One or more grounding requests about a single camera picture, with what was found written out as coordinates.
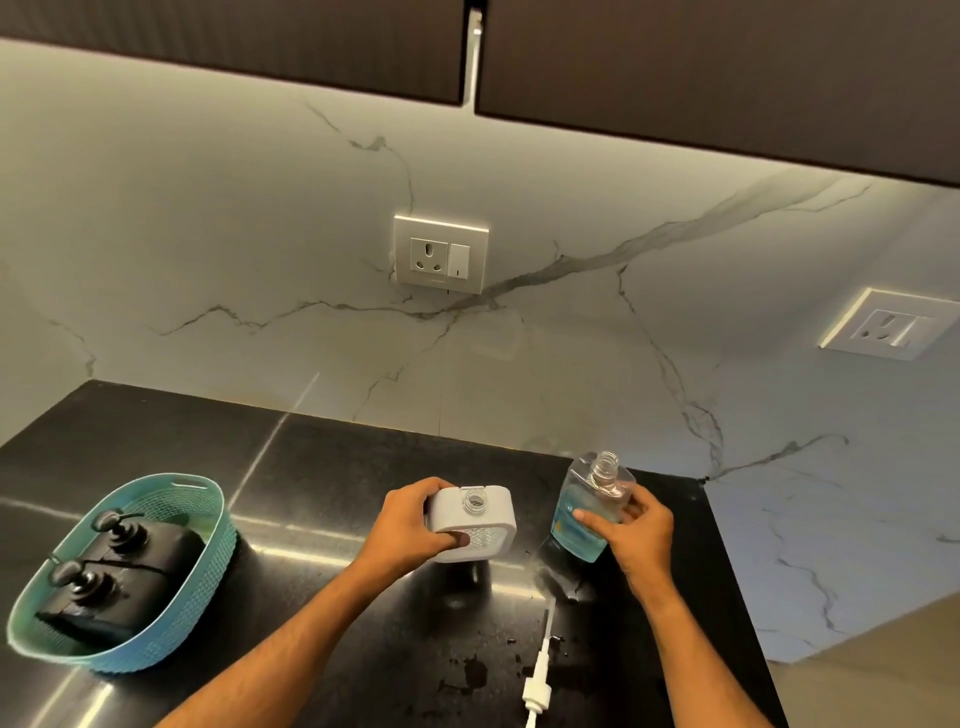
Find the black soap dispenser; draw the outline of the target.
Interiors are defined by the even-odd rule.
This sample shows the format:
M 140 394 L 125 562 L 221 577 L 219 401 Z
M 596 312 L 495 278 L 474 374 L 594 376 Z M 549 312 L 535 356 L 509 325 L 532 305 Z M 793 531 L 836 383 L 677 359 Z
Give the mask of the black soap dispenser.
M 206 544 L 185 522 L 150 520 L 143 513 L 106 509 L 94 516 L 97 533 L 78 560 L 127 569 L 140 569 L 182 583 Z
M 97 650 L 137 637 L 176 592 L 173 582 L 146 569 L 76 560 L 56 565 L 49 583 L 54 590 L 35 609 L 35 617 Z

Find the white pump dispenser head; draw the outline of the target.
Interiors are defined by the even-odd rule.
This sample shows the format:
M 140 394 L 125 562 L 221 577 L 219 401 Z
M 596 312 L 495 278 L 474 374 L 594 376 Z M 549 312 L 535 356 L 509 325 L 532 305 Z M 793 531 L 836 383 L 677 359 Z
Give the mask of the white pump dispenser head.
M 547 675 L 556 606 L 556 599 L 551 599 L 548 602 L 544 635 L 534 662 L 533 675 L 527 677 L 524 682 L 522 700 L 527 710 L 527 720 L 524 728 L 536 728 L 538 718 L 543 715 L 550 706 L 552 688 L 548 685 Z

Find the person's left hand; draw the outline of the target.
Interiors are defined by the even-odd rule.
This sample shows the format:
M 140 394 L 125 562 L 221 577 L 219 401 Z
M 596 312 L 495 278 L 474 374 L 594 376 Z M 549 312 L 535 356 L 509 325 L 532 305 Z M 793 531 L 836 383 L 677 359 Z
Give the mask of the person's left hand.
M 441 552 L 425 549 L 426 501 L 438 491 L 454 488 L 436 476 L 390 490 L 364 545 L 353 561 L 361 571 L 391 584 L 412 573 Z

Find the person's right hand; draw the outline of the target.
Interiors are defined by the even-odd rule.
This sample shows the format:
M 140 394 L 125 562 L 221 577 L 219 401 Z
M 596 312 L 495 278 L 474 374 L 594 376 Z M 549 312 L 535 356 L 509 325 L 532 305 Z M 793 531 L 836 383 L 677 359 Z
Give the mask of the person's right hand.
M 677 596 L 671 574 L 673 513 L 639 484 L 613 530 L 594 530 L 611 548 L 630 590 L 644 607 L 658 606 Z

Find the person's left forearm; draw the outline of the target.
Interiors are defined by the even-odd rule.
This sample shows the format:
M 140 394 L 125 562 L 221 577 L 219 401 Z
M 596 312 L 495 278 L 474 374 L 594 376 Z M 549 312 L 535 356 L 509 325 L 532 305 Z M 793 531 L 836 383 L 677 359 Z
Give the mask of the person's left forearm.
M 358 557 L 155 728 L 290 728 L 357 618 L 413 564 Z

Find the teal plastic woven basket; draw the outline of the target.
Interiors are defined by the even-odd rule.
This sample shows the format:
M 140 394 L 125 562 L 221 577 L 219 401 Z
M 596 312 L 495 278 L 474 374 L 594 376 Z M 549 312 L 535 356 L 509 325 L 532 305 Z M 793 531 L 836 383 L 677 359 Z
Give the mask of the teal plastic woven basket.
M 132 674 L 198 624 L 237 543 L 221 487 L 193 474 L 140 477 L 105 496 L 30 578 L 8 645 L 44 663 Z

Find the person's right forearm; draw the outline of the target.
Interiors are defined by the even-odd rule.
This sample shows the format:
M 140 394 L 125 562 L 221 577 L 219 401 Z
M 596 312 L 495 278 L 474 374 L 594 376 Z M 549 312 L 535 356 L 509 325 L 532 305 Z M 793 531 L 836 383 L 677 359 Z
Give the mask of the person's right forearm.
M 671 580 L 631 589 L 653 631 L 675 728 L 774 728 Z

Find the white square soap dispenser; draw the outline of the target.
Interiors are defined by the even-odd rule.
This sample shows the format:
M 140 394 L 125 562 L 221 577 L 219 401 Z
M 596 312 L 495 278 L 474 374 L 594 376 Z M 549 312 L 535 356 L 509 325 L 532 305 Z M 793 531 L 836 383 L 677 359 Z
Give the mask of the white square soap dispenser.
M 465 534 L 469 542 L 438 553 L 437 564 L 483 562 L 510 550 L 517 534 L 509 489 L 498 485 L 454 487 L 427 498 L 424 523 L 432 532 Z

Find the clear bottle with blue liquid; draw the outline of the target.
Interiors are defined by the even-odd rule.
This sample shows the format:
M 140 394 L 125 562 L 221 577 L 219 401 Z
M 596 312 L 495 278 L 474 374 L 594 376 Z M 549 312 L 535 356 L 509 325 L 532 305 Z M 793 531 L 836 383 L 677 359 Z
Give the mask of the clear bottle with blue liquid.
M 583 563 L 596 562 L 608 543 L 592 528 L 583 525 L 574 511 L 582 510 L 618 523 L 636 482 L 613 452 L 587 452 L 575 458 L 560 487 L 551 519 L 553 541 Z

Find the dark upper cabinet door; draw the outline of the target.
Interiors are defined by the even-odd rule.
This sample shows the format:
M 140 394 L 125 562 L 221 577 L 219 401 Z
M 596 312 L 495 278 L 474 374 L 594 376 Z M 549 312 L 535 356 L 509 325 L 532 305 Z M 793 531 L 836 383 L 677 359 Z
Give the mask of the dark upper cabinet door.
M 0 39 L 459 106 L 471 0 L 0 0 Z
M 960 0 L 487 0 L 482 116 L 960 188 Z

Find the white wall socket with switch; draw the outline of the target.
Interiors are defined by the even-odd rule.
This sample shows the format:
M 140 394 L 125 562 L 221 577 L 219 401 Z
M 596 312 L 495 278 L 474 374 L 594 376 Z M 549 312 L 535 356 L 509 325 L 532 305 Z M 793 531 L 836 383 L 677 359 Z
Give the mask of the white wall socket with switch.
M 912 361 L 960 321 L 960 301 L 864 288 L 818 343 L 821 350 Z
M 490 231 L 396 214 L 393 271 L 400 285 L 476 295 L 484 288 Z

